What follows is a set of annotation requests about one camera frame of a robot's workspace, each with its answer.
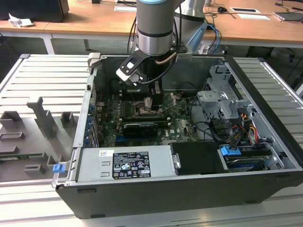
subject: barcode sticker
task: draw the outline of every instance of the barcode sticker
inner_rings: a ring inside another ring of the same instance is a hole
[[[100,150],[99,157],[112,157],[115,150]]]

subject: floor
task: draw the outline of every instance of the floor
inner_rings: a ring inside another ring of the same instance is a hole
[[[86,51],[83,40],[53,40],[53,47],[56,54],[88,54],[89,52],[101,52],[103,54],[126,53],[127,42],[89,40],[89,45],[91,50]],[[222,49],[227,50],[228,53],[234,57],[245,57],[249,47],[221,45],[219,51]],[[251,56],[265,58],[269,52],[271,52],[271,56],[266,58],[266,61],[283,79],[288,78],[288,75],[294,66],[298,63],[299,59],[303,57],[303,49],[289,50],[286,48],[275,48],[271,51],[271,49],[262,47],[255,48],[254,52],[251,53]],[[295,53],[295,57],[293,61],[290,62],[289,54],[292,52]],[[19,53],[47,54],[47,51],[43,40],[40,38],[9,37],[8,42],[4,41],[0,46],[0,80],[7,75],[12,65],[18,59]],[[296,70],[292,72],[290,77],[287,79],[287,82],[291,83],[302,71],[303,60],[298,64]]]

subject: side panel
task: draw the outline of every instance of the side panel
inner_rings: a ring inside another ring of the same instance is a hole
[[[302,173],[293,172],[90,187],[59,186],[56,191],[76,217],[88,219],[260,203],[282,188],[302,182]]]

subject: paper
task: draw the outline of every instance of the paper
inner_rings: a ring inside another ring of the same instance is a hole
[[[9,22],[13,26],[16,26],[18,28],[21,28],[22,26],[34,25],[30,19],[20,19],[20,18],[12,16],[10,13],[9,13]]]
[[[270,20],[268,17],[264,15],[252,15],[252,14],[242,14],[242,13],[238,13],[237,15],[242,19]]]

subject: blue cable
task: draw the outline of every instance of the blue cable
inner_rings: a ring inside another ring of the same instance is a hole
[[[211,26],[211,25],[208,25],[208,26],[210,26],[210,27],[216,32],[216,36],[217,36],[217,46],[216,46],[216,49],[214,50],[214,53],[213,53],[213,55],[214,55],[214,54],[216,53],[218,47],[219,47],[220,37],[219,37],[219,33],[218,33],[217,29],[215,29],[215,28],[214,28],[213,26]]]

